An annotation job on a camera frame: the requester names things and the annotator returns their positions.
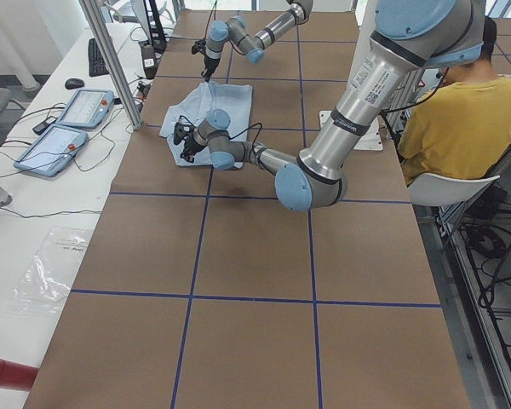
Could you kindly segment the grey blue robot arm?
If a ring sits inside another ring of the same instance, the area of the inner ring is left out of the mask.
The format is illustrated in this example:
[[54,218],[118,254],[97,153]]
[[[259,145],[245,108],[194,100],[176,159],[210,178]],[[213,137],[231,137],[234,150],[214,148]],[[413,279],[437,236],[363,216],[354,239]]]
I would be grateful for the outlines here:
[[206,38],[196,41],[192,54],[204,56],[204,69],[201,76],[209,82],[221,61],[222,50],[226,43],[235,46],[241,55],[252,63],[258,63],[265,50],[273,45],[288,30],[305,24],[313,9],[313,0],[288,1],[289,8],[264,26],[256,35],[246,31],[246,22],[240,15],[227,21],[215,20],[210,25]]
[[312,145],[295,157],[256,141],[235,141],[227,131],[231,119],[221,109],[205,113],[200,124],[180,118],[173,142],[183,147],[180,157],[188,163],[208,149],[216,170],[243,162],[272,173],[277,198],[289,210],[333,205],[347,191],[345,159],[405,75],[475,61],[483,44],[484,20],[483,1],[377,2],[365,60]]

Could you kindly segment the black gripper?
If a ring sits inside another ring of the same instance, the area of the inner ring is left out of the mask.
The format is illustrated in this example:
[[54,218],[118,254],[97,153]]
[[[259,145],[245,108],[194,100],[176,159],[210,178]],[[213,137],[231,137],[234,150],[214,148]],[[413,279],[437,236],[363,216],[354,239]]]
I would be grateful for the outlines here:
[[204,51],[204,69],[201,72],[201,76],[205,82],[209,82],[216,68],[219,66],[221,61],[221,53],[215,52],[211,49]]
[[190,164],[194,163],[195,156],[204,150],[204,141],[198,137],[197,127],[192,124],[177,122],[174,127],[175,145],[183,144],[180,158]]

